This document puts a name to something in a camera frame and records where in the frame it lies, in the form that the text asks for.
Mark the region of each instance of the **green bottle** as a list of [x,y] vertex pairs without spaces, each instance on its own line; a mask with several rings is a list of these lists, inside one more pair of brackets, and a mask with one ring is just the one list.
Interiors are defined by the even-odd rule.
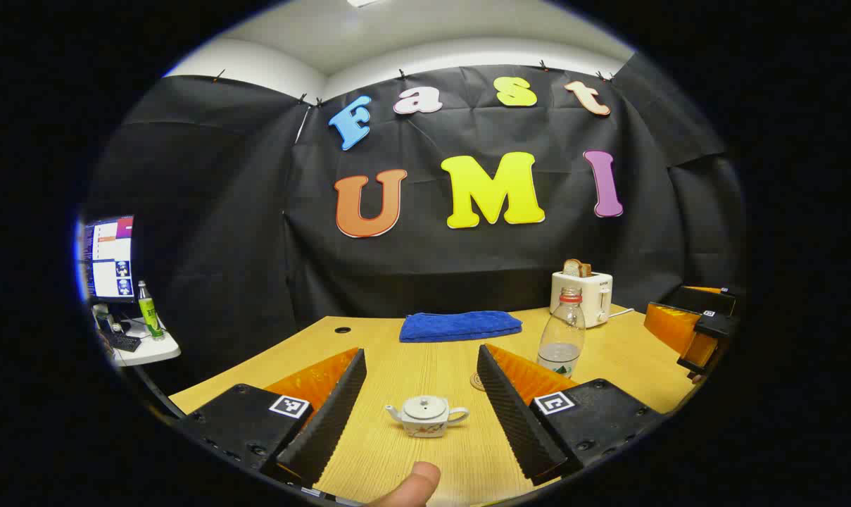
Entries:
[[153,306],[153,299],[149,296],[144,280],[138,282],[138,305],[141,306],[141,314],[144,315],[144,324],[149,334],[154,340],[164,339],[163,332],[159,328],[159,319],[156,317],[156,307]]

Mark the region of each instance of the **teapot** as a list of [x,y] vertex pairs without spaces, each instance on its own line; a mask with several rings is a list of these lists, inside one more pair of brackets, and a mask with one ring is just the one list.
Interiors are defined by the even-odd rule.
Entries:
[[[464,407],[450,408],[447,398],[437,396],[415,396],[403,402],[403,411],[394,410],[393,405],[384,405],[393,420],[403,424],[403,429],[410,437],[425,437],[434,439],[442,437],[447,426],[460,423],[469,417],[469,410]],[[451,414],[463,414],[453,418]]]

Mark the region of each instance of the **folded towel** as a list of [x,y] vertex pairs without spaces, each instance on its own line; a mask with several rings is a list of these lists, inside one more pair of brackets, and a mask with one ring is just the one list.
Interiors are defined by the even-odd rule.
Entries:
[[522,321],[505,311],[470,311],[452,315],[417,313],[409,315],[400,328],[400,341],[407,343],[452,342],[502,337],[522,331]]

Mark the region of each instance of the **table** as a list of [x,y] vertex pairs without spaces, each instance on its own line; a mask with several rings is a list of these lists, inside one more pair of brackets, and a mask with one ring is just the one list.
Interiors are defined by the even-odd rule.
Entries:
[[[622,309],[612,305],[614,313]],[[434,463],[442,472],[429,506],[499,501],[535,487],[522,476],[487,395],[474,389],[469,378],[476,371],[480,344],[537,356],[541,332],[550,317],[547,308],[510,313],[522,321],[522,333],[428,344],[400,343],[402,318],[325,317],[241,365],[172,395],[171,400],[190,413],[236,383],[265,388],[359,346],[366,350],[366,382],[315,487],[367,503],[396,487],[412,463],[421,460]],[[631,311],[587,330],[573,380],[608,379],[653,410],[667,412],[693,385],[686,377],[687,369],[676,364],[679,354],[645,330],[643,322],[643,314]],[[338,327],[351,331],[337,334]],[[407,437],[384,405],[401,406],[418,394],[447,397],[451,407],[467,407],[471,415],[449,427],[440,439]]]
[[155,363],[180,356],[181,348],[168,331],[165,331],[162,340],[154,340],[149,336],[149,333],[142,331],[146,329],[143,318],[133,318],[133,320],[126,320],[125,322],[132,324],[132,328],[126,333],[129,337],[143,337],[144,334],[146,336],[141,338],[141,346],[134,352],[113,349],[113,363],[116,366],[146,365],[146,363]]

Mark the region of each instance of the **teapot spout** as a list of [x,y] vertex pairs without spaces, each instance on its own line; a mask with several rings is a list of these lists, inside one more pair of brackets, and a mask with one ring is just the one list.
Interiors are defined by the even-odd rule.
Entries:
[[391,414],[391,417],[393,417],[393,420],[397,421],[397,423],[403,423],[400,413],[397,412],[393,405],[384,405],[384,410],[387,410],[387,413]]

